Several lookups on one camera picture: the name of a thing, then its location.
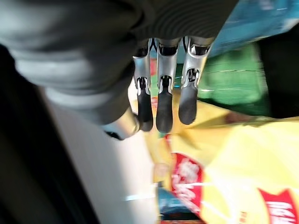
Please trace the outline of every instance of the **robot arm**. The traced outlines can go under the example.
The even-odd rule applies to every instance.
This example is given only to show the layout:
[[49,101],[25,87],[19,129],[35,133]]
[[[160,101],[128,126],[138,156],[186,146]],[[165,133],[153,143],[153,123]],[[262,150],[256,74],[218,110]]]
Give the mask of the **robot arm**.
[[[77,112],[111,136],[125,139],[153,126],[148,39],[157,38],[160,92],[156,123],[166,133],[172,127],[179,40],[190,37],[180,103],[180,119],[188,124],[195,116],[196,88],[211,44],[207,40],[217,36],[236,3],[2,0],[0,44],[14,57],[20,74],[44,86],[52,102]],[[133,75],[138,117],[132,113],[127,96]]]

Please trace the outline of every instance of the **white surface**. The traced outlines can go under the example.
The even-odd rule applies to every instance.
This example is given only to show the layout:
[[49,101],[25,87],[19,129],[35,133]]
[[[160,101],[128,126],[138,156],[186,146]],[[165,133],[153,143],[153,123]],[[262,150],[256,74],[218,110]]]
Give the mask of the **white surface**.
[[[136,96],[134,85],[129,96]],[[153,224],[153,164],[142,133],[112,140],[97,126],[45,102],[101,223]]]

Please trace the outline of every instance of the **gray fabric sleeve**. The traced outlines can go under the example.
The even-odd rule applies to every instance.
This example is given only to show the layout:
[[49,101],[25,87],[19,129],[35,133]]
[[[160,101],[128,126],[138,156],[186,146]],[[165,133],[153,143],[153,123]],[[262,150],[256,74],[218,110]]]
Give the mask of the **gray fabric sleeve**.
[[0,44],[54,103],[109,124],[129,107],[141,19],[134,0],[2,0]]

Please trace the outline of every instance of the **yellow chip bag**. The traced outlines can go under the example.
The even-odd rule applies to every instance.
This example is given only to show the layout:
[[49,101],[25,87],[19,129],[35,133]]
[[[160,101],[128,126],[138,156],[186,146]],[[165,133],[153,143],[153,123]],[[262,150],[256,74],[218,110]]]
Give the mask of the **yellow chip bag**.
[[185,126],[174,96],[172,132],[144,133],[154,182],[207,224],[299,224],[299,118],[197,107]]

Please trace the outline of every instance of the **red label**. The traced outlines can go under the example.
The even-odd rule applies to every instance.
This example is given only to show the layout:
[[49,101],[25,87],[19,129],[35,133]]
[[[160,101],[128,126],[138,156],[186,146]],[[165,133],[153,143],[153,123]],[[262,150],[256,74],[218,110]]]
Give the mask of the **red label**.
[[260,189],[259,191],[269,213],[269,224],[298,224],[296,206],[289,190],[286,189],[279,195],[272,195]]
[[199,216],[202,169],[194,160],[183,154],[174,153],[177,157],[172,171],[172,192],[193,213]]

